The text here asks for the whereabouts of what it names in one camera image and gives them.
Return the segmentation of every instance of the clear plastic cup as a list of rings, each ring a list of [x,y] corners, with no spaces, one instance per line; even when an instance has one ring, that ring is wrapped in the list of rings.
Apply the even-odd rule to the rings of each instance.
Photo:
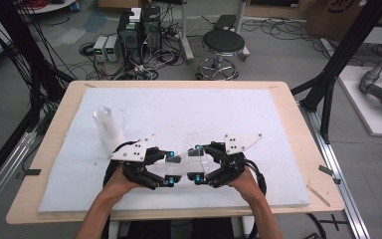
[[[93,112],[93,118],[101,143],[107,154],[111,155],[119,145],[125,142],[122,129],[114,120],[109,107],[96,109]]]
[[[203,147],[165,159],[169,175],[186,176],[188,172],[210,172],[209,159]]]

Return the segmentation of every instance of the stool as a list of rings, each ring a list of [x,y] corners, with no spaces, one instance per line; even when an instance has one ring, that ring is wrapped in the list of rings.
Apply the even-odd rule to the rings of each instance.
[[[235,65],[223,57],[235,56],[243,52],[244,39],[229,30],[213,30],[203,37],[203,47],[216,58],[208,58],[201,63],[199,72],[195,74],[197,80],[203,77],[210,80],[231,80],[239,76]]]

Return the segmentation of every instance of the wooden table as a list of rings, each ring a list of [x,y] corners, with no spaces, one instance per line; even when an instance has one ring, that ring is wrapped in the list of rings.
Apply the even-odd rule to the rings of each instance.
[[[39,176],[26,176],[8,212],[10,224],[82,221],[85,212],[38,211],[48,178],[65,135],[87,88],[177,88],[177,89],[265,89],[269,90],[282,120],[290,147],[306,185],[311,204],[304,207],[272,208],[274,213],[343,210],[343,201],[332,178],[318,170],[326,166],[287,84],[283,82],[194,82],[194,81],[77,81],[72,82],[43,139],[31,168],[42,169]],[[181,210],[114,211],[112,220],[196,218],[251,215],[249,207]]]

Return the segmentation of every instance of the concrete floor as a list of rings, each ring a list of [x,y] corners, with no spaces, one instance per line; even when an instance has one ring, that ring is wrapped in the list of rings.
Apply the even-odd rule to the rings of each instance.
[[[216,8],[219,1],[202,3],[202,0],[190,1],[190,16],[205,15],[211,22],[217,17],[208,9]],[[216,15],[235,13],[235,1],[223,1],[224,9],[219,9]],[[87,29],[86,33],[73,45],[61,45],[55,50],[67,64],[86,61],[87,58],[78,53],[81,44],[91,42],[98,34],[115,32],[116,14],[100,14],[96,10],[96,2],[85,2],[80,13],[61,10],[40,16],[42,23],[52,24],[70,18],[60,27],[65,29]],[[202,18],[192,17],[188,20],[188,29],[204,21]],[[210,29],[210,25],[201,23],[194,31],[200,35]],[[296,87],[314,78],[327,63],[324,56],[313,49],[312,43],[305,40],[278,40],[262,32],[260,29],[253,32],[242,31],[246,46],[251,57],[242,62],[239,57],[231,60],[237,65],[240,77],[236,81],[283,81],[290,88]],[[203,59],[210,55],[201,48],[201,38],[191,39],[195,61],[178,67],[166,67],[158,71],[158,80],[194,80],[196,69]],[[374,59],[374,53],[366,50],[358,52],[361,59]],[[74,71],[79,78],[84,78],[83,70]],[[305,94],[295,98],[303,99]],[[29,92],[20,75],[5,55],[0,56],[0,148],[12,130],[20,122],[29,109]],[[339,84],[336,84],[331,120],[330,141],[334,153],[342,167],[346,181],[366,224],[371,238],[382,238],[382,137],[370,136],[362,124],[361,119],[351,105],[347,95]],[[30,156],[26,165],[33,159]],[[6,214],[22,183],[16,176],[21,168],[11,177],[11,180],[0,195],[0,238],[73,238],[81,223],[47,223],[38,225],[9,225]],[[330,213],[315,213],[320,220],[331,220]],[[344,212],[333,213],[336,220],[346,221]],[[277,221],[285,238],[305,238],[313,232],[319,233],[315,225],[305,214],[280,214]],[[322,223],[329,238],[353,238],[350,228],[340,224],[338,228],[333,224]],[[175,227],[175,238],[187,238],[189,227]]]

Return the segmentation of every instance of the white board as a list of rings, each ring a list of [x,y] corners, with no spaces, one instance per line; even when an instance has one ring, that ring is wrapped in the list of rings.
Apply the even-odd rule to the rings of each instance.
[[[340,74],[340,83],[371,135],[382,136],[382,105],[380,101],[359,90],[362,77],[371,68],[346,67]],[[376,85],[382,88],[382,72]]]
[[[269,91],[88,89],[55,160],[39,211],[87,211],[101,190],[108,160],[92,117],[101,106],[112,109],[126,140],[149,137],[150,146],[173,150],[175,154],[196,144],[223,141],[226,133],[261,132],[263,138],[245,155],[264,174],[270,205],[309,204]],[[159,162],[148,169],[159,174],[164,165]],[[247,205],[234,188],[196,186],[183,177],[173,188],[134,189],[114,209]]]

